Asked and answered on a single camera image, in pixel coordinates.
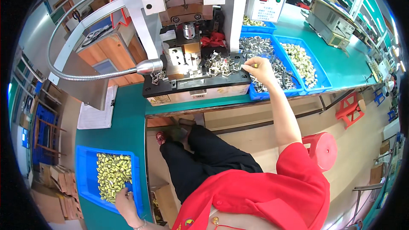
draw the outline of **blue plastic bin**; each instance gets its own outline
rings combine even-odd
[[[264,22],[264,24],[266,25],[266,27],[243,25],[241,27],[241,32],[273,34],[277,29],[272,22]]]
[[[304,84],[301,82],[301,77],[298,74],[298,71],[295,70],[294,65],[289,61],[288,55],[285,53],[283,47],[279,44],[279,42],[274,38],[272,34],[267,34],[267,33],[244,33],[242,32],[240,34],[240,37],[255,37],[259,36],[263,39],[270,38],[271,39],[271,44],[274,47],[275,54],[278,56],[278,58],[283,62],[284,67],[287,69],[287,71],[291,71],[295,77],[297,77],[298,80],[300,80],[301,84],[298,84],[298,82],[293,79],[293,82],[295,83],[295,89],[291,90],[284,90],[284,94],[289,97],[289,96],[296,96],[300,95],[300,93],[304,93],[305,87]],[[249,88],[249,94],[251,100],[267,100],[270,99],[270,95],[268,92],[264,93],[257,93],[256,90],[254,89],[254,85],[250,84]]]
[[[90,202],[93,202],[100,207],[103,207],[112,212],[118,213],[115,205],[105,200],[101,200],[99,194],[98,172],[96,171],[96,161],[98,157],[97,153],[115,154],[130,156],[132,165],[132,184],[125,183],[125,186],[129,191],[133,192],[133,198],[136,205],[138,216],[141,216],[143,211],[141,185],[139,178],[139,158],[132,152],[127,151],[115,151],[105,149],[95,149],[91,147],[77,146],[76,147],[76,183],[78,193]]]
[[[305,78],[303,78],[303,84],[304,84],[304,89],[305,89],[305,94],[313,94],[313,93],[322,93],[326,90],[330,90],[332,89],[332,84],[330,82],[330,80],[328,79],[327,73],[325,73],[325,70],[322,68],[320,62],[318,61],[318,59],[315,57],[315,55],[313,54],[313,52],[311,51],[311,49],[309,48],[309,46],[305,43],[304,40],[300,39],[300,38],[296,38],[296,37],[286,37],[286,36],[278,36],[278,35],[274,35],[274,37],[277,39],[277,41],[279,43],[292,43],[295,45],[299,45],[301,47],[303,47],[305,49],[305,52],[307,53],[308,56],[311,57],[311,63],[314,66],[315,69],[315,74],[317,75],[317,84],[315,85],[315,87],[313,88],[308,88],[305,85]],[[293,65],[294,69],[295,66],[294,64],[291,62],[291,59],[289,58],[289,55],[286,53],[287,58],[289,60],[289,62]]]

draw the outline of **chair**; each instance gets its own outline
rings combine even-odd
[[[320,167],[321,172],[328,171],[337,159],[337,142],[328,132],[308,135],[302,138],[303,144],[311,144],[308,148],[310,158]]]
[[[349,103],[348,99],[353,98],[353,102]],[[348,129],[351,125],[356,123],[362,116],[365,115],[364,111],[366,110],[365,101],[362,95],[358,92],[351,93],[346,98],[340,101],[341,107],[340,110],[335,113],[335,117],[337,120],[344,120],[346,123],[345,130]],[[356,118],[354,117],[355,112],[359,113],[359,116]]]
[[[43,122],[43,123],[45,123],[46,125],[49,126],[49,139],[48,139],[48,145],[49,145],[49,147],[38,144],[38,134],[39,134],[39,131],[40,131],[40,122]],[[49,122],[46,122],[46,121],[44,121],[44,120],[42,120],[42,119],[36,117],[36,127],[35,127],[35,130],[34,130],[34,149],[36,149],[37,147],[42,147],[43,149],[48,150],[48,151],[54,153],[54,154],[53,154],[54,156],[58,156],[58,154],[61,154],[61,155],[63,155],[63,156],[66,156],[66,154],[63,154],[63,153],[61,153],[61,152],[59,152],[59,151],[57,151],[57,150],[54,150],[54,149],[52,148],[52,147],[53,147],[53,135],[54,135],[54,130],[53,130],[53,128],[55,128],[55,129],[57,129],[57,130],[60,130],[60,131],[66,131],[66,130],[64,130],[64,129],[61,129],[61,128],[58,127],[57,125],[52,125],[52,124],[50,124]]]
[[[381,88],[379,88],[378,90],[373,92],[373,94],[375,94],[375,100],[373,100],[373,101],[375,101],[377,103],[377,106],[381,105],[381,103],[385,100],[385,96],[383,95],[382,91],[379,94],[377,93],[380,90],[381,90]]]
[[[310,9],[310,7],[309,7],[308,5],[306,5],[306,4],[304,4],[304,3],[301,3],[301,2],[297,3],[296,6],[301,7],[301,8],[304,8],[304,9],[307,9],[307,10]]]
[[[395,108],[392,108],[391,111],[388,112],[388,116],[390,122],[396,118]]]

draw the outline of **instruction label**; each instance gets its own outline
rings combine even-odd
[[[171,102],[171,99],[168,95],[161,95],[155,97],[146,98],[151,104],[161,104],[165,102]]]

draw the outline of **workbench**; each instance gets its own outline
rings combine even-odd
[[[354,41],[352,39],[347,47],[349,52],[349,57],[347,57],[342,50],[328,46],[323,39],[319,38],[309,28],[305,18],[301,15],[301,8],[289,4],[285,4],[276,27],[275,34],[299,37],[304,39],[309,45],[333,85],[333,88],[325,93],[347,91],[376,83],[374,78],[370,78],[366,82],[366,78],[371,74],[371,71],[366,64],[367,47],[360,40],[356,39]],[[253,102],[250,100],[250,96],[246,94],[152,106],[142,97],[142,87],[143,84],[133,84],[118,88],[111,128],[77,130],[75,144],[107,150],[131,151],[139,157],[141,193],[144,207],[141,217],[152,222],[146,164],[146,118],[195,114],[197,112],[265,104],[269,103],[269,101]],[[302,97],[289,97],[289,100]],[[131,229],[121,215],[99,207],[81,196],[79,196],[79,199],[88,229]]]

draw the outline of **red cloth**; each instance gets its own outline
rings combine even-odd
[[[217,46],[225,46],[225,44],[223,43],[224,39],[225,39],[225,36],[222,33],[213,31],[212,34],[210,35],[210,38],[202,37],[200,41],[202,42],[202,47],[206,47],[208,45],[210,47],[217,47]]]
[[[210,207],[267,219],[283,230],[320,230],[330,184],[301,143],[279,156],[277,174],[228,170],[205,180],[183,203],[172,230],[204,230]]]

